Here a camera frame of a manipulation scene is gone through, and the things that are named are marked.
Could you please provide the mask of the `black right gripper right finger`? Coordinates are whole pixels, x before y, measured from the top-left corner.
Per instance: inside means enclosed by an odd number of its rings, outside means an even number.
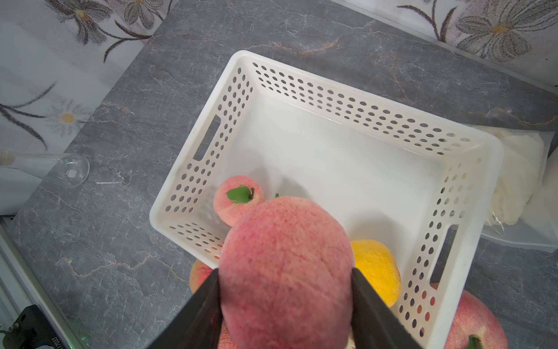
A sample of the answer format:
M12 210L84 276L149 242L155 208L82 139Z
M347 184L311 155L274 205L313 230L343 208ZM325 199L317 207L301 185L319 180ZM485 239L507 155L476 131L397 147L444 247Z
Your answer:
M421 349L365 276L352 269L353 315L356 349Z

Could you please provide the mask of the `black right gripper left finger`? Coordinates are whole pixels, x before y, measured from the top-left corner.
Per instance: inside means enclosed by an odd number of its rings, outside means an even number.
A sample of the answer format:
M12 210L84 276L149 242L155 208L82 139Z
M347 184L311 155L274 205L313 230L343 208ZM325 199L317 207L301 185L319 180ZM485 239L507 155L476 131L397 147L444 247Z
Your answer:
M222 321L219 270L216 268L148 348L217 348Z

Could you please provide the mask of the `yellow peach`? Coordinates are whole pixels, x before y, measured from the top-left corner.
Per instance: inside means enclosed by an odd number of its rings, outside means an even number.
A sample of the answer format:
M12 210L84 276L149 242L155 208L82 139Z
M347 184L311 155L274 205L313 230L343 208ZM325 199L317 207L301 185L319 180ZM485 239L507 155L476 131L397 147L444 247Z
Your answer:
M381 242L374 240L352 241L351 246L356 268L391 308L401 292L401 276L393 254Z

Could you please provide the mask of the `orange pink wrinkled peach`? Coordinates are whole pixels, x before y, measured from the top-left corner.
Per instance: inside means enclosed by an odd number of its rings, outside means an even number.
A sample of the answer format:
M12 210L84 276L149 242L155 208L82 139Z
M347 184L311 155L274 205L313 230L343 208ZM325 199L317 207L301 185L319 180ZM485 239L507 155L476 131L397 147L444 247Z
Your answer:
M196 260L190 270L190 290L193 294L197 292L200 286L205 282L208 276L212 273L213 269L202 263L200 260Z

